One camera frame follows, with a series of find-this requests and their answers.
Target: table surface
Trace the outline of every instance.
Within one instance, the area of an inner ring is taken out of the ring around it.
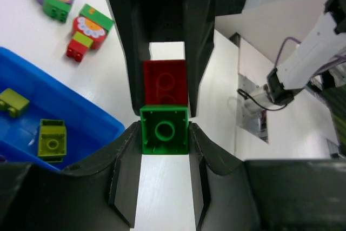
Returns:
[[[106,0],[75,0],[67,22],[60,24],[46,16],[36,0],[0,0],[0,45],[43,69],[128,127],[139,117],[132,110],[125,59],[116,30],[112,29],[102,47],[88,52],[80,64],[65,57],[71,22],[85,3],[111,16]],[[154,43],[150,51],[153,60],[184,58],[181,42]],[[215,49],[200,87],[198,116],[194,118],[214,142],[230,153],[236,152],[236,140],[242,144],[249,138],[248,133],[236,137],[238,58],[239,49],[215,31]],[[257,151],[267,145],[252,139],[249,142],[252,151],[252,146]],[[245,148],[245,144],[238,147],[242,158],[255,157]],[[143,155],[134,230],[194,229],[188,156]]]

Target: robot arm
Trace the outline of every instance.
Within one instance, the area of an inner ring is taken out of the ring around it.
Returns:
[[[293,54],[267,77],[267,84],[247,95],[243,110],[247,115],[261,106],[287,105],[330,60],[346,49],[346,0],[328,0],[315,27]]]

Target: blue plastic tray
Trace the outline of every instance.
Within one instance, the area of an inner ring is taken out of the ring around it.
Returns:
[[[0,93],[11,88],[29,101],[28,111],[11,118],[0,111],[0,155],[9,162],[34,162],[60,170],[116,139],[124,125],[13,52],[0,47]],[[60,119],[67,129],[67,155],[46,163],[37,155],[40,119]]]

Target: black cable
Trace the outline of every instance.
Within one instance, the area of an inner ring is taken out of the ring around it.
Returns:
[[[280,107],[278,109],[269,109],[269,108],[265,108],[264,106],[262,106],[261,104],[259,104],[253,97],[250,96],[249,93],[247,93],[245,90],[243,89],[237,89],[237,93],[239,95],[241,95],[244,99],[251,99],[256,105],[258,105],[260,108],[263,108],[264,110],[267,110],[267,111],[280,111],[282,109],[284,109],[285,107],[287,107],[288,104],[284,105],[283,107]]]

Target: green toy brick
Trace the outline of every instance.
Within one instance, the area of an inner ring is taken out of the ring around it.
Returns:
[[[22,116],[29,106],[29,100],[12,89],[5,89],[0,94],[0,110],[7,110],[11,117]]]
[[[72,37],[73,40],[81,43],[82,45],[90,48],[92,43],[93,43],[93,40],[90,39],[88,36],[82,34],[81,32],[75,32],[75,34],[73,35]]]
[[[188,108],[146,105],[140,109],[143,154],[187,154]]]
[[[62,162],[66,155],[66,127],[63,120],[41,119],[37,156],[45,162]]]
[[[62,23],[66,22],[71,6],[59,0],[43,0],[42,5],[45,14],[51,18],[57,19]]]
[[[92,20],[94,23],[98,24],[100,27],[106,30],[107,33],[114,25],[114,21],[112,19],[108,18],[107,16],[97,11],[95,8],[89,6],[88,4],[84,5],[84,7],[79,12],[79,15]]]

